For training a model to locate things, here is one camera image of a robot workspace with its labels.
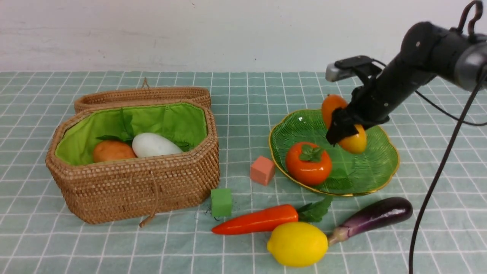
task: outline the lemon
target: lemon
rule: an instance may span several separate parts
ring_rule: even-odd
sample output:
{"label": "lemon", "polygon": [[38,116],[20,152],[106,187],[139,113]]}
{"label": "lemon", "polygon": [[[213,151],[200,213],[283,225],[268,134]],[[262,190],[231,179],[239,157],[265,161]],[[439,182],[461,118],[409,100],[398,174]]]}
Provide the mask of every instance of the lemon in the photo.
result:
{"label": "lemon", "polygon": [[325,256],[328,239],[314,225],[305,222],[284,223],[272,231],[267,250],[282,265],[307,267]]}

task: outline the foam block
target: foam block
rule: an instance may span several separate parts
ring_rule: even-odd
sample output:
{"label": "foam block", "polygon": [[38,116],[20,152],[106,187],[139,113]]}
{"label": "foam block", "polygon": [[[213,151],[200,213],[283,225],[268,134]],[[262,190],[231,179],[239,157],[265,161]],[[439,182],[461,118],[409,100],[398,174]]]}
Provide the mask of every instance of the foam block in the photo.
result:
{"label": "foam block", "polygon": [[229,188],[211,190],[211,215],[213,217],[232,215],[232,191]]}
{"label": "foam block", "polygon": [[256,183],[267,186],[275,174],[274,162],[264,156],[259,156],[250,166],[250,179]]}

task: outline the basket handle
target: basket handle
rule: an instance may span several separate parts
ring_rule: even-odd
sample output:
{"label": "basket handle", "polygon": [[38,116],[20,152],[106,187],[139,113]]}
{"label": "basket handle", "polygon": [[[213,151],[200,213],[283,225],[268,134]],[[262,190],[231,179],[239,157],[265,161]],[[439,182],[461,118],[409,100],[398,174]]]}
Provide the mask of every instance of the basket handle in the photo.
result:
{"label": "basket handle", "polygon": [[144,77],[144,82],[142,83],[140,89],[143,89],[144,86],[147,86],[147,89],[150,90],[149,83],[147,83],[147,77]]}
{"label": "basket handle", "polygon": [[152,170],[150,171],[150,174],[152,175],[152,181],[154,182],[155,203],[154,203],[154,207],[152,208],[152,212],[150,213],[150,215],[147,216],[145,219],[143,219],[142,222],[140,222],[140,224],[139,224],[140,228],[143,228],[146,224],[148,224],[150,221],[152,221],[152,219],[154,219],[155,211],[157,209],[157,205],[159,204],[159,190],[157,189],[157,181],[154,177],[154,173],[152,172]]}

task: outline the green basket lining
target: green basket lining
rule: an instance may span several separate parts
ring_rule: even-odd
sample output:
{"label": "green basket lining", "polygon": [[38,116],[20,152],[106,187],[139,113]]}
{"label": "green basket lining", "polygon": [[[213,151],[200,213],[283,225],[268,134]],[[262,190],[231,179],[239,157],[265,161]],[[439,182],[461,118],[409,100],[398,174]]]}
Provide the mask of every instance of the green basket lining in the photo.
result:
{"label": "green basket lining", "polygon": [[[132,115],[134,133],[159,134],[188,151],[207,136],[205,112],[192,104],[180,102],[165,105],[124,107],[125,115]],[[120,136],[124,127],[120,108],[99,110],[66,131],[55,155],[74,165],[93,163],[92,151],[103,135]]]}

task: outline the white egg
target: white egg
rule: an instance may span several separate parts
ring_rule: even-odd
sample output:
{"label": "white egg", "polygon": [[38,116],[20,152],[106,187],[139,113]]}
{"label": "white egg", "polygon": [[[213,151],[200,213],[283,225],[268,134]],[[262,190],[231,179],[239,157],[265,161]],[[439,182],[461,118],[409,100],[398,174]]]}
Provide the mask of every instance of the white egg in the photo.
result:
{"label": "white egg", "polygon": [[137,157],[152,157],[178,154],[183,151],[169,139],[155,133],[141,133],[132,141],[132,149]]}

